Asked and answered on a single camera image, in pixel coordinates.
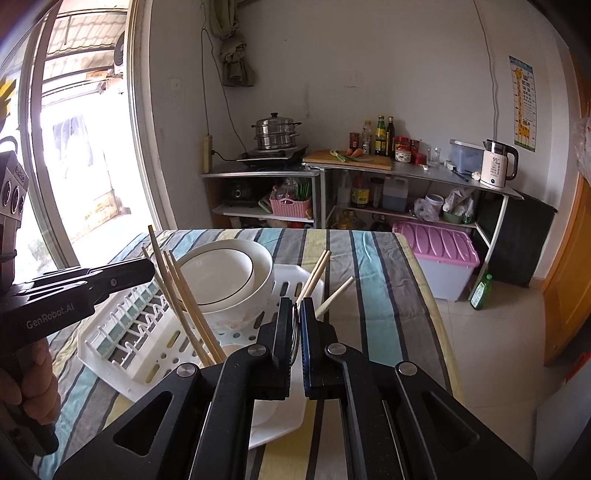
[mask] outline finger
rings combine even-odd
[[[41,365],[33,365],[22,379],[21,390],[27,398],[38,397],[45,393],[51,382],[53,370],[51,366],[51,355],[45,352],[45,359]]]
[[[43,395],[38,397],[28,398],[22,404],[22,407],[27,415],[34,420],[41,420],[49,415],[51,409],[54,407],[57,398],[57,378],[52,375],[49,388]]]
[[[50,412],[45,415],[41,420],[39,420],[39,424],[40,425],[48,425],[54,421],[57,420],[57,418],[60,416],[60,410],[61,410],[61,397],[60,394],[57,394],[57,398],[56,398],[56,402],[53,405],[53,408],[50,410]]]
[[[10,405],[19,405],[22,402],[21,390],[17,383],[0,368],[0,400]]]
[[[49,342],[47,338],[43,338],[41,340],[36,341],[31,346],[31,354],[33,355],[33,361],[37,365],[41,365],[43,360],[45,360],[45,356],[49,351]]]

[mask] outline white bowl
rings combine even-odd
[[[203,313],[227,309],[254,291],[254,265],[240,250],[203,252],[188,260],[181,271]]]
[[[203,312],[209,326],[218,332],[239,330],[254,321],[265,310],[275,282],[273,259],[269,250],[251,240],[241,239],[219,240],[191,250],[178,261],[183,274],[186,275],[183,265],[193,257],[222,248],[239,250],[248,255],[254,265],[255,278],[253,293],[244,300],[223,310]]]

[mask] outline white kettle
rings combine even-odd
[[[504,143],[494,140],[484,142],[485,152],[482,159],[482,173],[480,181],[489,187],[501,189],[505,187],[507,180],[513,180],[517,176],[517,164],[519,162],[519,153],[517,149]],[[513,173],[507,176],[507,165],[510,153],[515,159],[513,162]]]

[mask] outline glass bottle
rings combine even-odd
[[[386,124],[384,116],[378,117],[378,126],[375,129],[375,154],[382,157],[386,156]]]
[[[353,181],[351,203],[355,208],[365,208],[369,203],[369,182],[362,171],[357,174]]]
[[[486,277],[480,281],[476,287],[476,290],[474,290],[474,295],[472,295],[472,298],[470,299],[470,305],[472,305],[475,310],[482,310],[484,302],[486,301],[486,298],[491,290],[492,275],[487,274]]]
[[[363,125],[362,149],[364,155],[371,155],[371,120],[366,120]]]
[[[386,129],[386,155],[394,158],[394,117],[388,117],[388,128]]]

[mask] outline green bottle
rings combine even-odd
[[[492,275],[491,274],[487,274],[486,278],[483,278],[480,283],[478,284],[478,286],[476,287],[476,290],[474,291],[474,295],[472,295],[472,298],[470,299],[470,305],[472,305],[472,307],[475,310],[482,310],[482,307],[484,306],[484,302],[488,296],[488,294],[491,292],[492,290]]]

